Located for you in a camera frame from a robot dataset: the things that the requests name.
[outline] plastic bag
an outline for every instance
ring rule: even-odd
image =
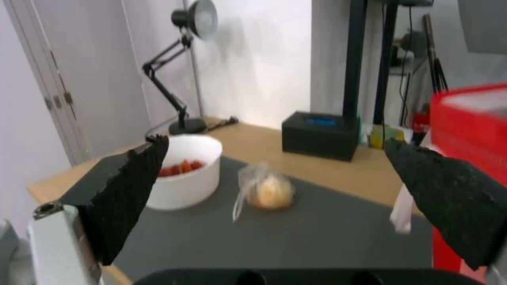
[[[283,175],[268,164],[249,165],[238,171],[239,193],[232,210],[232,221],[238,220],[245,200],[252,206],[276,210],[292,205],[294,188]]]
[[[394,230],[400,234],[410,233],[410,219],[412,218],[412,205],[414,197],[410,195],[407,187],[403,184],[389,220],[394,225]]]

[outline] lamp head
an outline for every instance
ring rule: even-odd
[[[188,28],[197,37],[208,40],[216,32],[218,16],[211,0],[197,0],[186,11],[174,10],[171,21],[175,26]]]

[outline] lamp arm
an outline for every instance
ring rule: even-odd
[[[144,74],[153,82],[153,84],[158,88],[158,90],[164,95],[164,97],[171,103],[171,105],[178,112],[178,123],[181,128],[185,127],[185,116],[187,115],[187,106],[184,104],[180,104],[181,100],[179,100],[174,94],[169,92],[167,88],[160,82],[160,80],[156,77],[155,72],[166,65],[167,63],[173,61],[173,59],[177,58],[179,55],[184,53],[191,45],[192,37],[188,35],[183,35],[181,39],[178,39],[174,43],[172,43],[169,47],[161,51],[157,54],[153,59],[147,61],[142,65],[142,70]],[[182,44],[184,47],[170,56],[167,59],[159,60],[162,56],[167,54],[169,51],[173,50],[176,46]]]

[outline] black box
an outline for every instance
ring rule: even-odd
[[[359,118],[295,112],[282,123],[282,149],[351,161],[359,131]]]

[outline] door hinge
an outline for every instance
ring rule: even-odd
[[[51,102],[51,99],[44,97],[44,102],[46,103],[46,107],[48,108],[48,110],[51,111],[53,109],[53,104]]]
[[[72,115],[74,116],[74,120],[78,120],[76,117],[76,111],[74,111],[74,100],[72,99],[72,95],[70,92],[65,91],[63,93],[63,98],[65,99],[65,102],[70,106],[70,110],[72,111]]]
[[[68,91],[65,91],[63,93],[63,98],[65,99],[65,102],[67,102],[67,104],[69,105],[74,103],[74,101],[72,100],[72,95]]]
[[[62,108],[62,102],[60,101],[60,97],[58,97],[58,95],[53,96],[53,101],[58,109]]]

